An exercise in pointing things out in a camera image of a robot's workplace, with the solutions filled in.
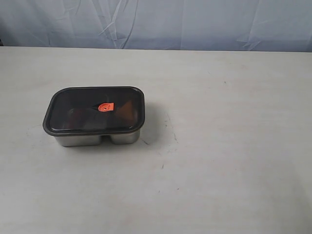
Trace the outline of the dark transparent lunch box lid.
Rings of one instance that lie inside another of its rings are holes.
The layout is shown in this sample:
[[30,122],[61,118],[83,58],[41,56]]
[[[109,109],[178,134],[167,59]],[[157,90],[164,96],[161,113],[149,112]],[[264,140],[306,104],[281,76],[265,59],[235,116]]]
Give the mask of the dark transparent lunch box lid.
[[[116,117],[118,107],[131,100],[136,118],[129,122]],[[93,108],[93,121],[85,129],[65,129],[66,114],[73,108]],[[94,136],[132,133],[145,121],[144,93],[132,86],[69,87],[56,92],[43,120],[45,132],[53,137]]]

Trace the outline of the yellow toy cheese wedge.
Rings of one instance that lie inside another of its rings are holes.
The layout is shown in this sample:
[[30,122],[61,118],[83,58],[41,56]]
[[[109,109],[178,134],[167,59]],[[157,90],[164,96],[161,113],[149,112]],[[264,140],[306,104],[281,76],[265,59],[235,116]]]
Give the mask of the yellow toy cheese wedge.
[[131,100],[127,101],[121,107],[118,107],[115,112],[116,117],[123,119],[125,121],[133,122],[135,121],[136,114],[133,102]]

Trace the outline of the red toy sausage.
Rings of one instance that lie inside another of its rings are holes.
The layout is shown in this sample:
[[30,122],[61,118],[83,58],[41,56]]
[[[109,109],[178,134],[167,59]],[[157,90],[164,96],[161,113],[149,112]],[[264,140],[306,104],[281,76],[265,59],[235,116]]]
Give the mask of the red toy sausage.
[[73,108],[66,114],[65,129],[85,129],[93,121],[96,114],[93,108]]

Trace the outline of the stainless steel lunch box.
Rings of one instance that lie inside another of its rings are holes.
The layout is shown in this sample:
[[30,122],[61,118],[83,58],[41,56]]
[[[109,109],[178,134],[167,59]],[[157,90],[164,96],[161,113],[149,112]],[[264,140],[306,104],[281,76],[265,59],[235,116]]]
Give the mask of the stainless steel lunch box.
[[76,146],[95,146],[100,145],[104,139],[109,139],[113,144],[123,145],[132,144],[136,142],[140,137],[140,130],[126,134],[115,135],[94,135],[94,136],[55,136],[54,138],[64,147],[76,147]]

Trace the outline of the blue-grey backdrop curtain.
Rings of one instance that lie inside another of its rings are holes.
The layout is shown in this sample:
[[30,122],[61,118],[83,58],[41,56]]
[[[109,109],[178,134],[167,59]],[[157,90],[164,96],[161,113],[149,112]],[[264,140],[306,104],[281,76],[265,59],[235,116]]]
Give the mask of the blue-grey backdrop curtain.
[[309,0],[3,0],[5,46],[312,50]]

